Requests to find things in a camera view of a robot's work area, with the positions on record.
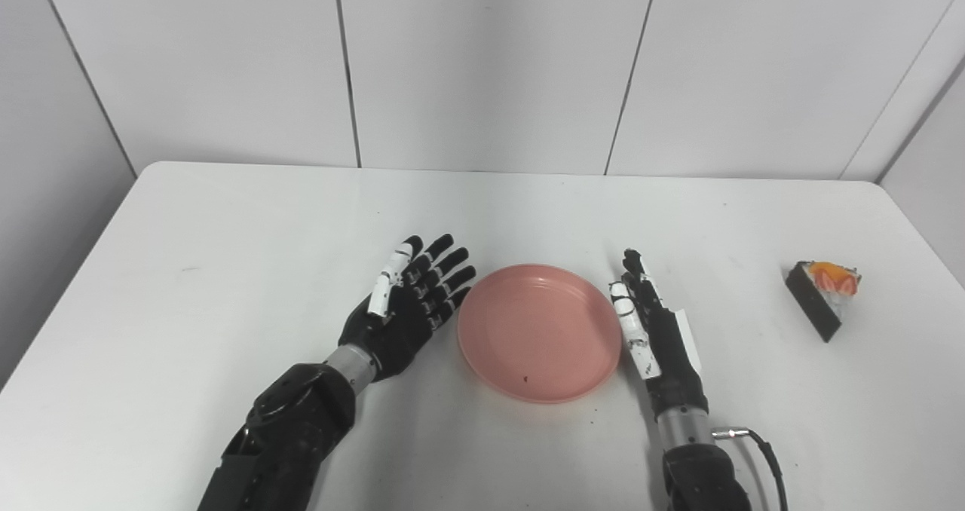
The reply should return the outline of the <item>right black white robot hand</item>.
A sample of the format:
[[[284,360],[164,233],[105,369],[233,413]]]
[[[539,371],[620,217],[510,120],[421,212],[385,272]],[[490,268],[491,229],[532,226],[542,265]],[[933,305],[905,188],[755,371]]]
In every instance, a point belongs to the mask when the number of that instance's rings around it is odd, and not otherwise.
[[[682,311],[664,304],[636,249],[623,251],[624,272],[609,286],[623,345],[647,388],[654,416],[674,408],[709,412],[703,382],[682,333]]]

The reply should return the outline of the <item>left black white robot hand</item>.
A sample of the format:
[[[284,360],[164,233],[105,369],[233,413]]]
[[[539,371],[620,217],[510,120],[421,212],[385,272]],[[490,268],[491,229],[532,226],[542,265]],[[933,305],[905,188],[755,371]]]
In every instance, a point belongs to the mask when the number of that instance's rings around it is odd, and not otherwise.
[[[397,376],[471,291],[476,269],[451,234],[424,246],[407,237],[391,254],[368,297],[348,316],[338,346],[357,347],[375,367],[375,381]]]

